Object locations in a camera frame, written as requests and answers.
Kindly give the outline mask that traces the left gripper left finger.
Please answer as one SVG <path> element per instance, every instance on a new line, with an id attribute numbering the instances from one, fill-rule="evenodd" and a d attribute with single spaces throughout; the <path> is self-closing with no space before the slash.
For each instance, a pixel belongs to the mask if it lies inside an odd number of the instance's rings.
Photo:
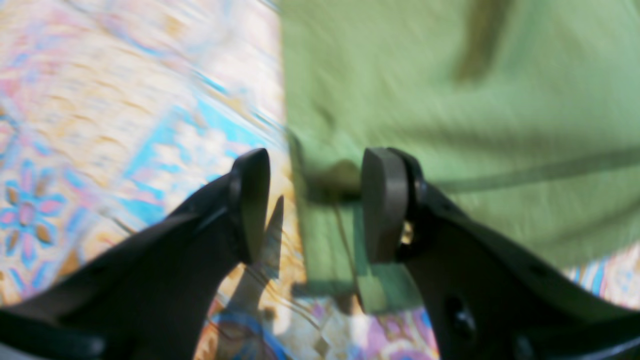
<path id="1" fill-rule="evenodd" d="M 1 309 L 3 360 L 191 360 L 218 287 L 259 257 L 271 180 L 238 157 L 170 215 Z"/>

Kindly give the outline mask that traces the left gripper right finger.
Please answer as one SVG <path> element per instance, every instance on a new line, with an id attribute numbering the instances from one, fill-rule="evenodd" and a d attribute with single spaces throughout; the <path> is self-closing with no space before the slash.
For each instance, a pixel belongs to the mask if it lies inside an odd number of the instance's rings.
<path id="1" fill-rule="evenodd" d="M 465 214 L 413 156 L 367 148 L 366 256 L 409 274 L 443 360 L 637 360 L 639 312 L 579 287 Z"/>

